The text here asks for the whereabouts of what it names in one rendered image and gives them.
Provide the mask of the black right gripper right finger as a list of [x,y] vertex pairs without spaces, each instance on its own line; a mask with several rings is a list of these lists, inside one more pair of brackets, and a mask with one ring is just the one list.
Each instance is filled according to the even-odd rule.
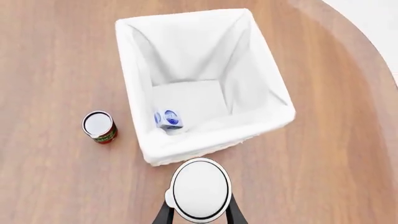
[[246,219],[235,199],[231,199],[227,207],[227,224],[246,224]]

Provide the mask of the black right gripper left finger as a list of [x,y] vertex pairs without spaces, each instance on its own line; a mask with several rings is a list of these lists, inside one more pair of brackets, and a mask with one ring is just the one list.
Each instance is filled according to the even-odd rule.
[[173,224],[173,219],[174,209],[164,201],[152,224]]

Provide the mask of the white-topped soup can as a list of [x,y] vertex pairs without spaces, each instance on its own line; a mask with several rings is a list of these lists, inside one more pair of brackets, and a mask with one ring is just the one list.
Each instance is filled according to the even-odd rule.
[[181,164],[165,191],[165,202],[192,223],[209,223],[226,211],[232,186],[226,170],[209,158],[198,157]]

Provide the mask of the blue and white box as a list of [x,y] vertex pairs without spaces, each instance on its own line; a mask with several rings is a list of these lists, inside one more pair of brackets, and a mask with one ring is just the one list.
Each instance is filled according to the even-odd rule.
[[154,113],[155,124],[161,129],[183,128],[182,120],[173,110],[157,110]]

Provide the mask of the white cloth-lined basket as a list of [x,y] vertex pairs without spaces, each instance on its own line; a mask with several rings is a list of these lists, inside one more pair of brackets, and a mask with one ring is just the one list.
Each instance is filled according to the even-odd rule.
[[[269,46],[248,9],[137,16],[115,23],[144,160],[162,166],[237,145],[295,119]],[[161,129],[173,110],[180,129]]]

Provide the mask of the red and green tin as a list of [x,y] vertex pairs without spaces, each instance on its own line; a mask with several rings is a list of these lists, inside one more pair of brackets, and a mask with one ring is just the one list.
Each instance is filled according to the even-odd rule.
[[81,127],[87,136],[100,144],[110,143],[118,135],[117,126],[111,115],[101,110],[88,113],[83,118]]

